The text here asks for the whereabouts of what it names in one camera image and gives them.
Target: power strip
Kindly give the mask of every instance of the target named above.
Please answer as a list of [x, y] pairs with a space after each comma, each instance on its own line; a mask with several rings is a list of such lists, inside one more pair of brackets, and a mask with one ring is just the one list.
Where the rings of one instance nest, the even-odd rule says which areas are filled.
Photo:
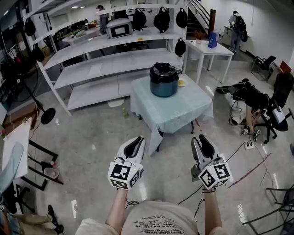
[[246, 150], [248, 150], [248, 149], [254, 149], [254, 143], [249, 144], [249, 145], [247, 145], [247, 143], [245, 143], [244, 146], [245, 146], [245, 149]]

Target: khaki pants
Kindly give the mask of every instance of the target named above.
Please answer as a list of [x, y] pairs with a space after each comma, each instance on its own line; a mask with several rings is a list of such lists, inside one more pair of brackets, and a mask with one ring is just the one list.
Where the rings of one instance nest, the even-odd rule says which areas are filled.
[[41, 224], [52, 222], [50, 215], [15, 215], [20, 226], [21, 235], [57, 235], [53, 229], [45, 229]]

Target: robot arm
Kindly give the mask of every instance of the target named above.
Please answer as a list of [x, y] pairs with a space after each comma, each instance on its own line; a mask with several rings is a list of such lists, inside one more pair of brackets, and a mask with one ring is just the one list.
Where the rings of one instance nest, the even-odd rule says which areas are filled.
[[141, 136], [128, 140], [119, 147], [117, 156], [110, 163], [108, 180], [116, 188], [130, 190], [141, 177], [145, 139]]
[[206, 189], [223, 185], [230, 177], [231, 171], [224, 159], [220, 157], [216, 145], [201, 134], [199, 140], [191, 141], [193, 157], [196, 164], [191, 169], [192, 181], [201, 180]]

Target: microwave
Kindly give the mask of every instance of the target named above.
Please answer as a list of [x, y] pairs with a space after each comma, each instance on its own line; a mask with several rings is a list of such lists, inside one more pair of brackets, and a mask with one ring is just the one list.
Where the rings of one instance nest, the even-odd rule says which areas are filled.
[[106, 28], [109, 38], [114, 39], [133, 33], [132, 24], [127, 18], [112, 20]]

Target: tablecloth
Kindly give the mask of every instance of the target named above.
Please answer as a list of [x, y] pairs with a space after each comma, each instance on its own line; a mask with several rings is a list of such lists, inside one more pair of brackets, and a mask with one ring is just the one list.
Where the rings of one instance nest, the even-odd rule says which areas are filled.
[[151, 129], [149, 154], [152, 154], [163, 137], [158, 131], [174, 133], [196, 118], [213, 118], [211, 98], [183, 74], [187, 86], [178, 87], [170, 97], [158, 97], [150, 91], [150, 78], [140, 78], [131, 82], [130, 109], [140, 114]]

